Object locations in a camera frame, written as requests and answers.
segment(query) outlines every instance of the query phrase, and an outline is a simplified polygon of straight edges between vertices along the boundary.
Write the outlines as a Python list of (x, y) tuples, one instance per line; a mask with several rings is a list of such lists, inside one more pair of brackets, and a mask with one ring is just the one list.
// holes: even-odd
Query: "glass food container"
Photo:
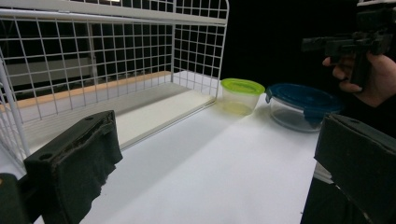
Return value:
[(343, 104), (334, 95), (311, 87), (280, 83), (267, 88), (266, 102), (271, 117), (280, 125), (312, 133), (321, 128), (328, 113), (339, 113)]

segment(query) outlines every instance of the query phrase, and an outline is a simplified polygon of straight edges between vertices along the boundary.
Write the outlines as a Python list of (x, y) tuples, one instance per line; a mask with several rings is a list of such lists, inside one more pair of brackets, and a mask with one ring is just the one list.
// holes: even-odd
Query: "blue lid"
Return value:
[(275, 84), (267, 88), (266, 94), (267, 103), (275, 97), (286, 105), (298, 107), (304, 111), (304, 118), (310, 122), (321, 122), (325, 114), (337, 113), (343, 108), (336, 96), (303, 85)]

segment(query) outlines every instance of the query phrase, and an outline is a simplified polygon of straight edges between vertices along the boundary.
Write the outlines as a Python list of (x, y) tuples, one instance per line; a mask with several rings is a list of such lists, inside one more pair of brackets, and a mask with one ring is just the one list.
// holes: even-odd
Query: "metal wire grid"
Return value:
[(227, 20), (229, 12), (227, 0), (2, 0), (0, 7), (116, 18), (175, 21), (210, 21), (208, 18), (211, 18), (220, 19), (218, 23)]
[[(215, 1), (84, 1), (92, 2), (227, 18), (226, 5), (213, 4)], [(204, 4), (216, 7), (203, 9)], [(196, 74), (219, 78), (224, 24), (115, 20), (108, 16), (100, 20), (80, 15), (76, 19), (73, 15), (69, 19), (58, 18), (62, 12), (49, 17), (28, 13), (25, 17), (23, 13), (10, 16), (7, 12), (0, 17), (0, 57), (4, 63), (1, 74), (7, 74), (0, 83), (4, 85), (0, 140), (16, 161), (21, 162), (30, 154), (24, 140), (24, 122), (169, 81), (205, 94), (217, 94), (217, 82), (211, 78), (207, 82), (203, 76), (198, 80)], [(74, 90), (82, 90), (79, 100), (73, 99)], [(42, 95), (50, 98), (45, 107)], [(27, 114), (19, 104), (24, 99), (33, 108)]]
[[(142, 75), (171, 70), (171, 25), (2, 19), (8, 33), (0, 38), (0, 53), (13, 98), (35, 100), (36, 116), (20, 114), (22, 122), (159, 85), (164, 77)], [(11, 71), (14, 64), (18, 69)], [(139, 76), (143, 85), (134, 80)], [(105, 91), (98, 90), (100, 83)], [(85, 92), (90, 86), (94, 91)], [(82, 101), (72, 100), (73, 89), (82, 90)], [(67, 92), (69, 103), (60, 105), (57, 92)], [(51, 109), (40, 104), (41, 95), (51, 98)]]

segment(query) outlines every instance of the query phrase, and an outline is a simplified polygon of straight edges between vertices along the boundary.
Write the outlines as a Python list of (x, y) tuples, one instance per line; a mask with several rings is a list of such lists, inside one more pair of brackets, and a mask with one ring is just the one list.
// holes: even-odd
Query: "finger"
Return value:
[(349, 80), (344, 80), (340, 82), (339, 87), (341, 91), (350, 93), (357, 93), (362, 91), (362, 88), (360, 86), (350, 83)]
[(331, 66), (331, 65), (332, 65), (332, 62), (331, 62), (331, 60), (330, 60), (330, 57), (325, 58), (325, 59), (323, 60), (322, 64), (325, 65), (325, 66), (327, 66), (327, 67)]
[(340, 62), (338, 64), (344, 67), (352, 68), (354, 63), (355, 63), (355, 57), (352, 55), (346, 55), (340, 59)]
[(344, 80), (346, 78), (349, 78), (349, 75), (347, 74), (345, 68), (338, 65), (335, 66), (334, 69), (332, 70), (332, 75), (339, 80)]
[(387, 67), (390, 64), (394, 64), (394, 61), (391, 58), (389, 58), (383, 54), (374, 55), (370, 52), (367, 53), (367, 60), (372, 65), (376, 65), (376, 66), (380, 66), (380, 67), (384, 67), (384, 66)]

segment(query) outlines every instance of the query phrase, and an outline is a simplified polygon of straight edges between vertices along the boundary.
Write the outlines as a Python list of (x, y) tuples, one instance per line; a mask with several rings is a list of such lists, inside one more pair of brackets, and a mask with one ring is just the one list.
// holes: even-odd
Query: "green lid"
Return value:
[(263, 85), (240, 78), (224, 78), (221, 81), (221, 86), (228, 91), (250, 95), (260, 95), (265, 91)]

